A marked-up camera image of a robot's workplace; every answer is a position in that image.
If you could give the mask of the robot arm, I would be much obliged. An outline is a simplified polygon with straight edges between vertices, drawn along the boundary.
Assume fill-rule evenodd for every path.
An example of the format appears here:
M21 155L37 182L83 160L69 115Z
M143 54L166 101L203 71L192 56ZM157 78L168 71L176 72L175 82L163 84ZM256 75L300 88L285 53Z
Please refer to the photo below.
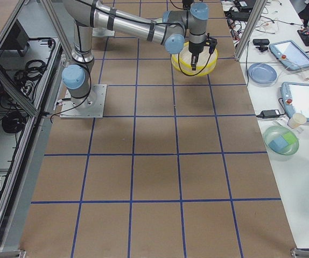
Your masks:
M91 107L96 98L90 83L90 71L94 65L92 37L95 28L161 44L168 53L177 56L187 43L193 70L196 69L200 53L210 44L206 32L209 8L205 3L190 1L186 9L166 11L159 21L106 6L102 1L64 1L64 7L74 19L72 58L76 64L70 65L63 73L71 72L71 82L65 85L77 109ZM188 42L185 40L186 34L189 35Z

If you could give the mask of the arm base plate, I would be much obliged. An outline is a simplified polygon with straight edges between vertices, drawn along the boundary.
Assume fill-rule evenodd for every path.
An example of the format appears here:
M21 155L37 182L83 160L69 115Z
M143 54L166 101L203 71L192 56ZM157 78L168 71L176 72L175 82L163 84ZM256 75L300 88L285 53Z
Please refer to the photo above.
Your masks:
M94 84L88 98L83 102L83 99L71 98L68 90L65 97L69 98L64 101L60 113L60 118L63 119L89 119L103 118L104 104L107 93L106 84Z

